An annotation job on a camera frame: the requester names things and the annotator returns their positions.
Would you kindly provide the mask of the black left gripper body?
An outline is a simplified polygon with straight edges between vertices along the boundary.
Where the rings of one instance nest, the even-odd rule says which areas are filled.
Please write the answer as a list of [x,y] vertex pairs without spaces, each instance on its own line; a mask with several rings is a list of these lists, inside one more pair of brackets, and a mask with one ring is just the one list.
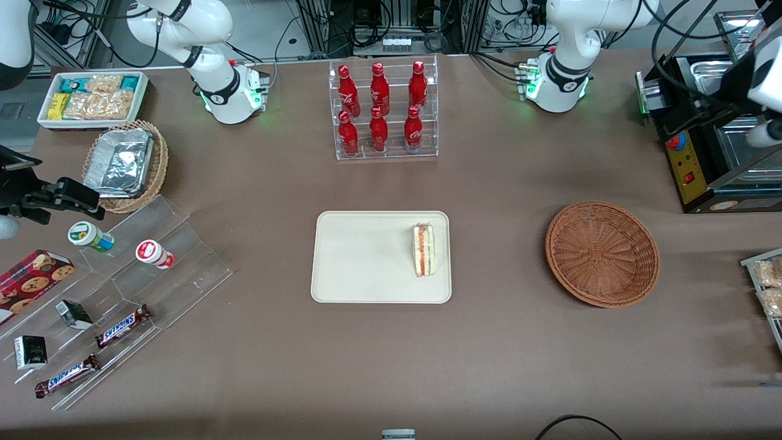
[[731,111],[763,111],[763,105],[748,98],[755,67],[755,55],[745,54],[725,71],[720,83],[720,103]]

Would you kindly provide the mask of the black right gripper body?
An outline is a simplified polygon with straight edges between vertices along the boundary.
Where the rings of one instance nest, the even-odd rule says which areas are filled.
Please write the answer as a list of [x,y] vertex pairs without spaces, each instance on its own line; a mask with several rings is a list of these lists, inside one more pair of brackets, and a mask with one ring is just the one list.
[[2,214],[29,218],[47,224],[50,213],[42,211],[57,203],[58,186],[37,178],[34,167],[43,161],[1,147],[1,208]]

